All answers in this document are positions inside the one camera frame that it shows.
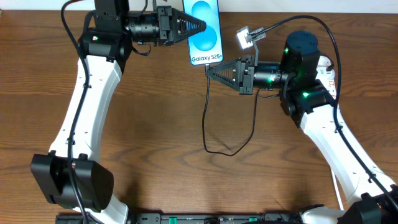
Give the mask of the Samsung Galaxy smartphone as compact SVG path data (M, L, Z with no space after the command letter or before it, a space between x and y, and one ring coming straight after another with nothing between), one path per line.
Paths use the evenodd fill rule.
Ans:
M183 10L206 22L206 29L188 38L192 65L218 63L223 60L218 0L183 0Z

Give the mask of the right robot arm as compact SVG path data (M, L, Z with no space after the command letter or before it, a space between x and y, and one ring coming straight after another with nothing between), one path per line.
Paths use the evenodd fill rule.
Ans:
M318 49L317 38L306 31L291 33L280 62L261 62L245 55L207 66L209 80L242 95L261 89L278 90L280 105L319 148L343 192L348 208L323 205L282 217L285 223L396 223L397 184L373 162L347 127L338 106L334 63Z

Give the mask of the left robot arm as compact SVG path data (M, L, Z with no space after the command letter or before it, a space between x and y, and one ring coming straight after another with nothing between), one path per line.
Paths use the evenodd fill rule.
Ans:
M113 174L100 164L101 136L112 95L134 43L169 46L206 29L206 23L170 6L131 12L127 0L96 1L85 16L75 88L48 153L30 170L51 204L80 212L75 223L129 223L132 215L113 193Z

